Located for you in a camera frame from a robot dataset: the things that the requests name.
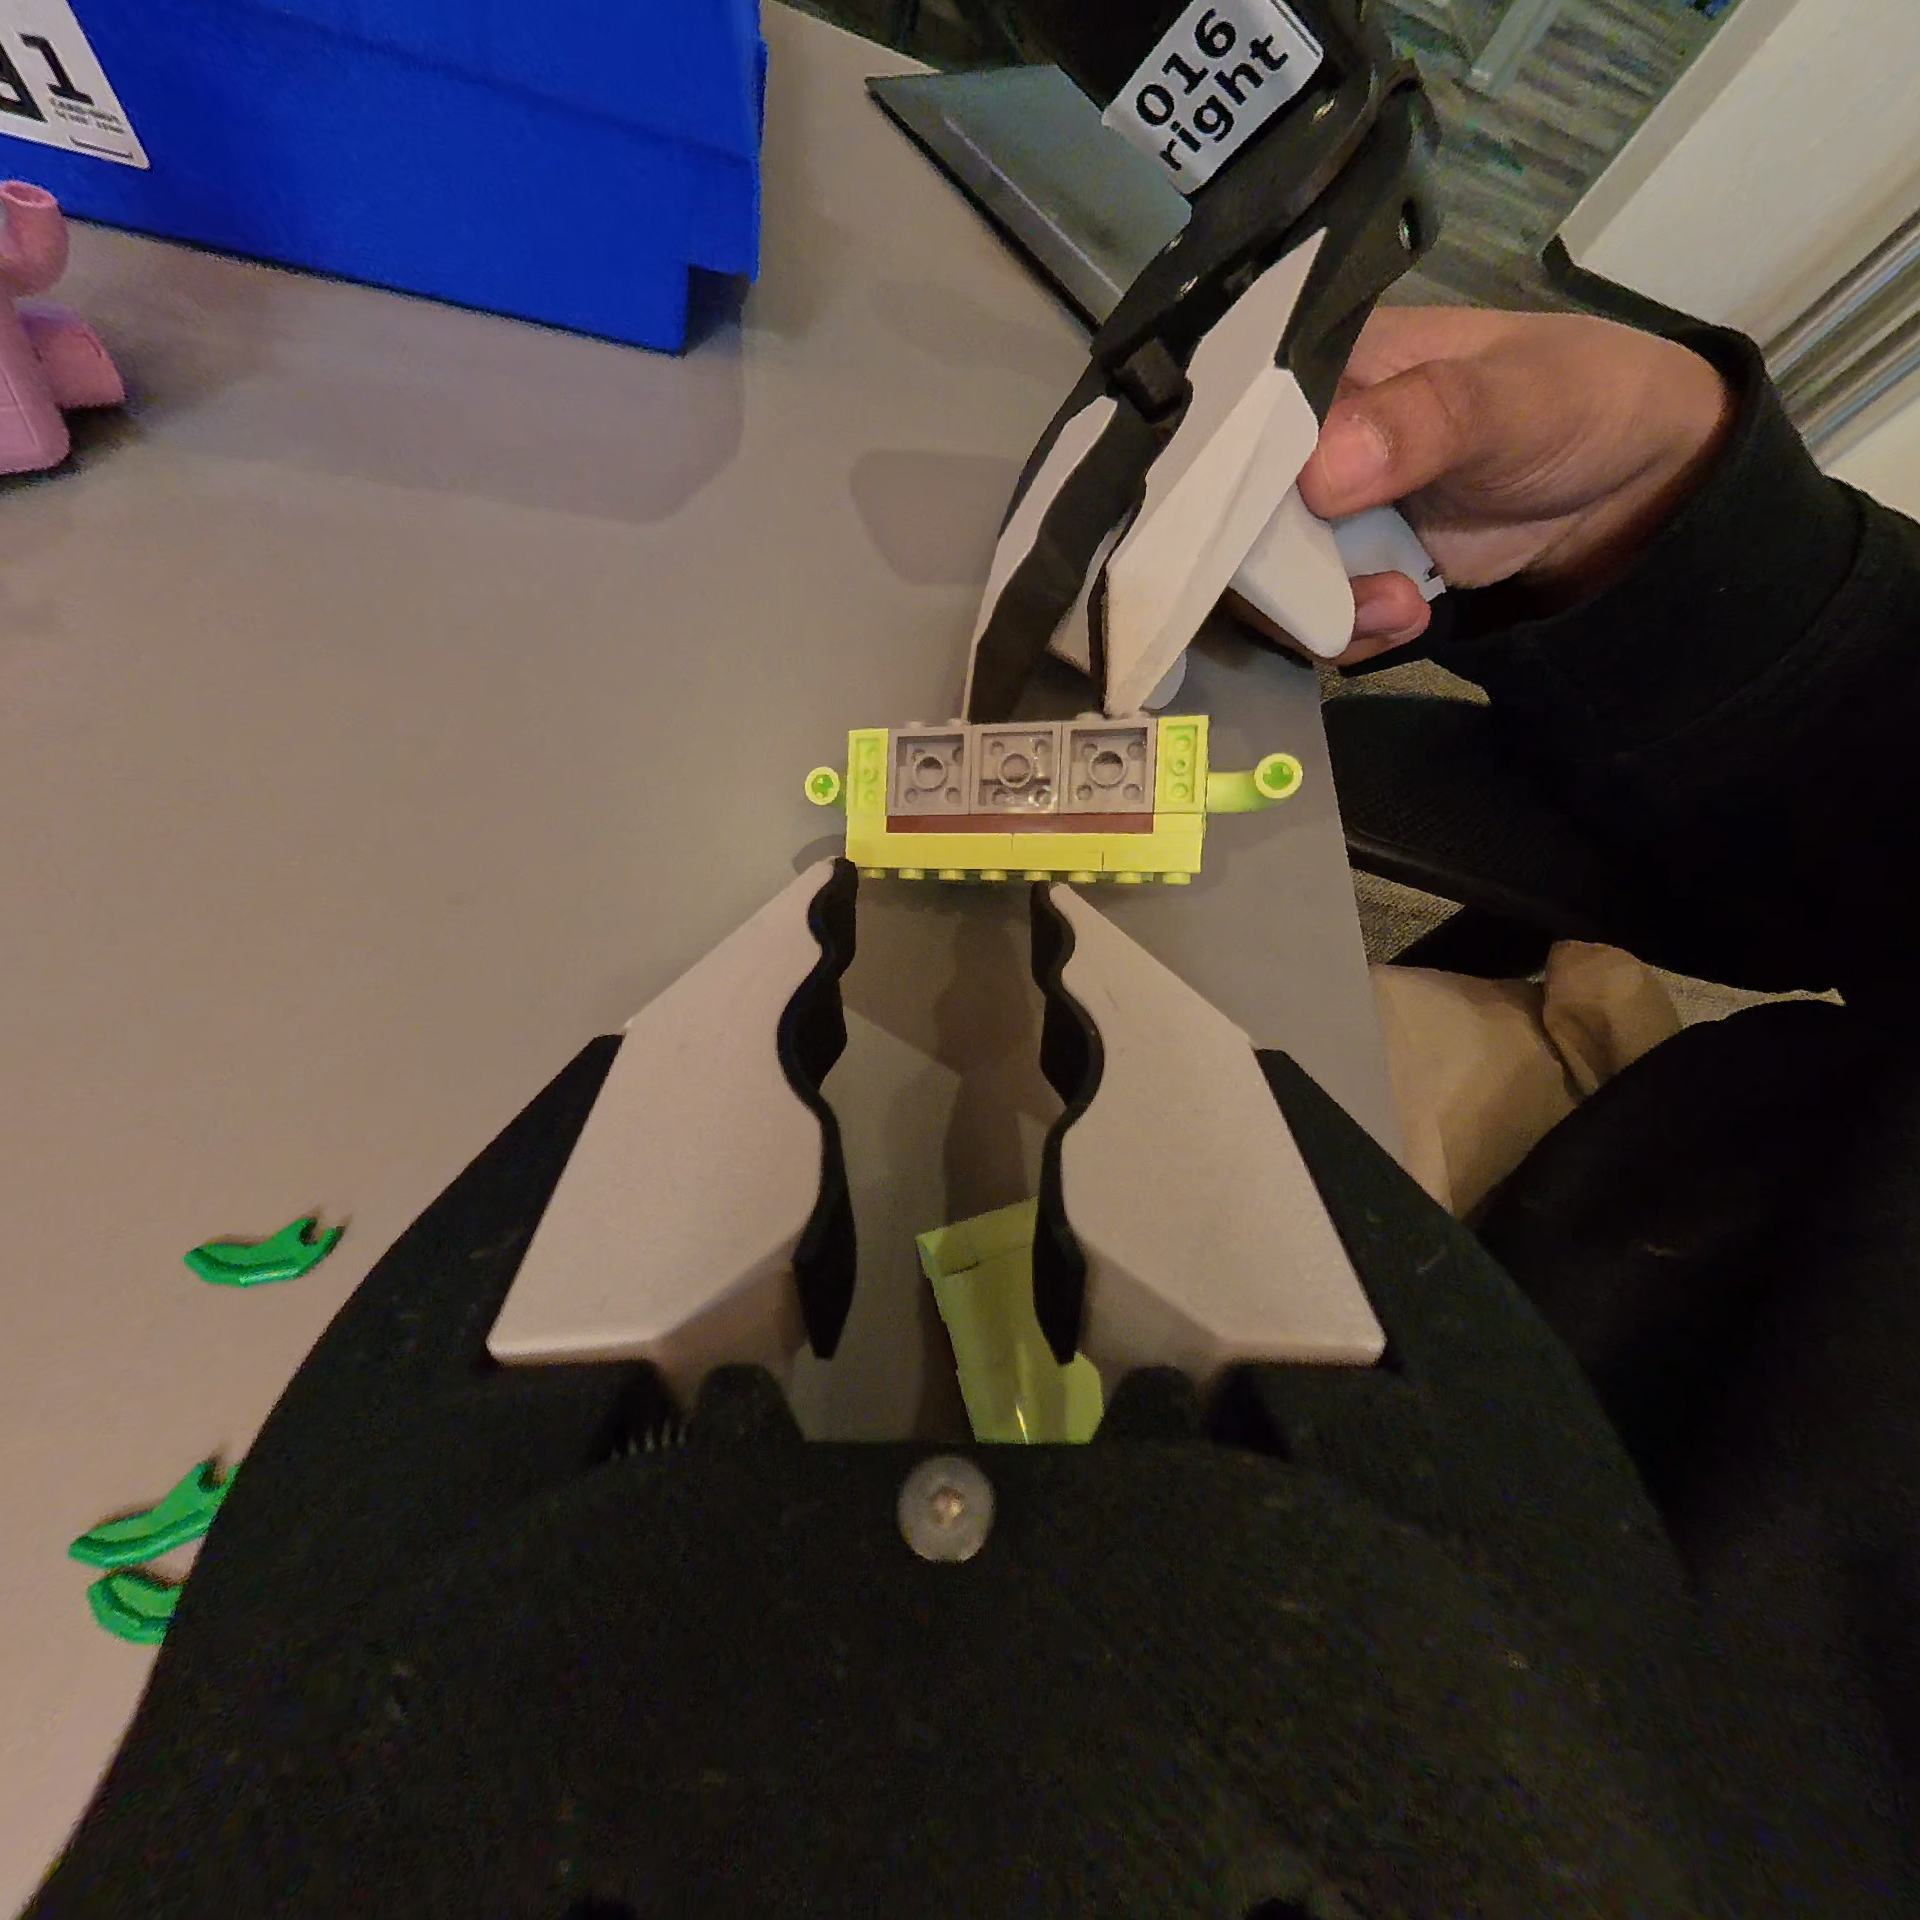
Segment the medium lime smooth tile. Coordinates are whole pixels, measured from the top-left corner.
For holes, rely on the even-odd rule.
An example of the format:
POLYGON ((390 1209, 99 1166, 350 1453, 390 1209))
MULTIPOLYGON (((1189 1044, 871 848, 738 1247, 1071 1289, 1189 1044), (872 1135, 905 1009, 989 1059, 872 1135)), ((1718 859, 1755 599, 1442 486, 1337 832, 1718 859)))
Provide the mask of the medium lime smooth tile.
POLYGON ((1056 1361, 1039 1331, 1035 1225, 1037 1199, 1025 1198, 917 1237, 970 1433, 985 1445, 1085 1445, 1102 1417, 1093 1361, 1056 1361))

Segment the white printed tag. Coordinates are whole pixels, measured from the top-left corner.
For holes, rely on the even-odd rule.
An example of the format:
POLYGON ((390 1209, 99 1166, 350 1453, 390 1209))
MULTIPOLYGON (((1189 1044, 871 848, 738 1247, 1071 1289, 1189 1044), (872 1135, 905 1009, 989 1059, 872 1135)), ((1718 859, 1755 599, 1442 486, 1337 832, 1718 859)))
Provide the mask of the white printed tag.
POLYGON ((66 3, 2 3, 2 132, 127 168, 150 167, 66 3))

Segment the pink toy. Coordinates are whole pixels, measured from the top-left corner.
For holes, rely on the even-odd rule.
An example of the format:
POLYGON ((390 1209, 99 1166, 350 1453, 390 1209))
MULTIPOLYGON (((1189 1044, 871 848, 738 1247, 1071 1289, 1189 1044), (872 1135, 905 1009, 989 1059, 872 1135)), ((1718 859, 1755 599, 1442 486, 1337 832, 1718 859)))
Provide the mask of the pink toy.
POLYGON ((2 475, 59 465, 69 414, 127 399, 99 335, 71 305, 47 301, 69 257, 57 198, 2 183, 2 475))

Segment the blue plastic bin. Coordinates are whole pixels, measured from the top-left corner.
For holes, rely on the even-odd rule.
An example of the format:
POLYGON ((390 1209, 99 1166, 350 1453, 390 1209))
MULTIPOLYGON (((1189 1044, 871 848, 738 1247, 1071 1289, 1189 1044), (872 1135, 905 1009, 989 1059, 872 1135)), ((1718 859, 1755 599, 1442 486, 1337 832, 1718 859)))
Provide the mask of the blue plastic bin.
POLYGON ((73 3, 145 171, 3 135, 66 213, 623 344, 758 269, 754 3, 73 3))

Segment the large lime brick assembly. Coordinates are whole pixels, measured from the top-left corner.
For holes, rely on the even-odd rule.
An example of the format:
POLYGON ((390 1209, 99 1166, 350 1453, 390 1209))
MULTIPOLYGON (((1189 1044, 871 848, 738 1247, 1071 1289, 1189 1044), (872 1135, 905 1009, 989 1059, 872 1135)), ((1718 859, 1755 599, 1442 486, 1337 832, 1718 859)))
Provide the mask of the large lime brick assembly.
POLYGON ((1189 885, 1208 820, 1290 800, 1303 764, 1218 769, 1205 716, 863 727, 803 797, 846 817, 865 878, 1189 885))

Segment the dark grey flat panel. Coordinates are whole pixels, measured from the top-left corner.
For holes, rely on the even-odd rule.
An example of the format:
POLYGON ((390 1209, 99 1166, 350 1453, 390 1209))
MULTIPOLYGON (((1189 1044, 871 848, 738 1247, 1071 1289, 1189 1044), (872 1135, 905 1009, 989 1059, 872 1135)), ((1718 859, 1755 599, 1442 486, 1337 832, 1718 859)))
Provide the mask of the dark grey flat panel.
POLYGON ((869 94, 1093 329, 1185 224, 1183 196, 1056 65, 871 78, 869 94))

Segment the black office chair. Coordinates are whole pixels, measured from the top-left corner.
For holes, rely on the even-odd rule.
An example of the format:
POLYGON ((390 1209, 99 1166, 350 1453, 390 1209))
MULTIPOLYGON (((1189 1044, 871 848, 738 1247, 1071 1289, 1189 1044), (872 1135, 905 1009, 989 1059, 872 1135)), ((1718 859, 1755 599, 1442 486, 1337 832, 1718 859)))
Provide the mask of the black office chair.
POLYGON ((1431 679, 1334 680, 1322 699, 1349 856, 1373 885, 1370 953, 1407 968, 1536 976, 1551 942, 1538 901, 1551 893, 1563 822, 1490 705, 1431 679))

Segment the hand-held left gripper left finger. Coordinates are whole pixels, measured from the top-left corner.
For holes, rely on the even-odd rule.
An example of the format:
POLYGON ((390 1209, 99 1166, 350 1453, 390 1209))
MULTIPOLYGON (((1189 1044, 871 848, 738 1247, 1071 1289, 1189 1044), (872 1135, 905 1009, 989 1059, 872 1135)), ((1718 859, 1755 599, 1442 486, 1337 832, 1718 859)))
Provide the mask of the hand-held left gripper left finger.
POLYGON ((857 1280, 824 1076, 848 1043, 857 870, 819 859, 626 1025, 486 1345, 707 1372, 827 1359, 857 1280))

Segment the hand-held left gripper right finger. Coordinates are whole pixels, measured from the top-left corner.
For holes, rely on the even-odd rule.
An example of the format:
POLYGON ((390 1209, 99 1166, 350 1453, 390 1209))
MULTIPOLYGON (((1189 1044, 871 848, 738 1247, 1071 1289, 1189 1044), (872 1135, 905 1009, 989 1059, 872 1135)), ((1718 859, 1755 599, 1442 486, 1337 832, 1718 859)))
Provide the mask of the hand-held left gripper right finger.
POLYGON ((1103 1385, 1168 1366, 1373 1365, 1369 1304, 1254 1044, 1057 881, 1030 891, 1041 1142, 1030 1254, 1057 1359, 1103 1385))

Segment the person's right hand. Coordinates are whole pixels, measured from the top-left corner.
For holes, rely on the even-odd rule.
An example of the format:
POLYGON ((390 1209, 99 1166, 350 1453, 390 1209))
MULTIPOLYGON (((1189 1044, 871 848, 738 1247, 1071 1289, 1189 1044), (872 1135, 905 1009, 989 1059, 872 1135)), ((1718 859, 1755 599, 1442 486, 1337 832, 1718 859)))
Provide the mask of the person's right hand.
POLYGON ((1609 319, 1379 305, 1301 473, 1322 520, 1397 507, 1446 583, 1554 613, 1610 583, 1696 492, 1736 392, 1694 349, 1609 319))

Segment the person's dark clothing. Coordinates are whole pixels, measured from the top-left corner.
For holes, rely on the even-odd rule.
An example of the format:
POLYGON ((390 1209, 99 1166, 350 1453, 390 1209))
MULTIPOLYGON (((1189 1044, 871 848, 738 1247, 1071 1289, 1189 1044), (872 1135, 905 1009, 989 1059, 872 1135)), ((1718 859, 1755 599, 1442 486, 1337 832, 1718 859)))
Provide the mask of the person's dark clothing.
POLYGON ((1686 1564, 1767 1891, 1914 1915, 1914 1016, 1807 998, 1690 1025, 1560 1119, 1479 1237, 1686 1564))

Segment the scattered green leaf pieces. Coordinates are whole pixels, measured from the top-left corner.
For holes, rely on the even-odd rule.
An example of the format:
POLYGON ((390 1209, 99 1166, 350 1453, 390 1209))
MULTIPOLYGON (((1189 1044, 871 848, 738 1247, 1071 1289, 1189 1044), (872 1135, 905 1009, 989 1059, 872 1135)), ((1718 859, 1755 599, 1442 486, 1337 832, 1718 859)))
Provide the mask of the scattered green leaf pieces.
MULTIPOLYGON (((182 1254, 182 1263, 218 1289, 281 1285, 321 1263, 342 1235, 342 1223, 327 1228, 309 1213, 263 1239, 205 1239, 182 1254)), ((106 1636, 142 1648, 161 1643, 184 1583, 154 1565, 205 1539, 231 1479, 231 1469, 208 1456, 154 1501, 95 1519, 69 1542, 66 1557, 94 1572, 86 1609, 106 1636)))

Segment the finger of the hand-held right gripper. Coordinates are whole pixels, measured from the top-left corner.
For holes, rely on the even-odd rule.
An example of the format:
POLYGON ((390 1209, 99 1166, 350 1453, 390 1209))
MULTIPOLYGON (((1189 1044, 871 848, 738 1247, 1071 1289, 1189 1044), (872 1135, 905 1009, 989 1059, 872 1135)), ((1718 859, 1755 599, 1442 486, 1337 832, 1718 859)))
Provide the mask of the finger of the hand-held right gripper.
POLYGON ((1191 353, 1191 403, 1103 567, 1103 713, 1146 703, 1263 544, 1280 556, 1274 623, 1321 659, 1352 638, 1350 575, 1329 531, 1303 503, 1286 507, 1321 423, 1280 365, 1280 343, 1315 253, 1286 251, 1191 353))
POLYGON ((1079 377, 1027 454, 991 551, 962 694, 969 721, 1017 713, 1096 548, 1135 511, 1160 445, 1098 368, 1079 377))

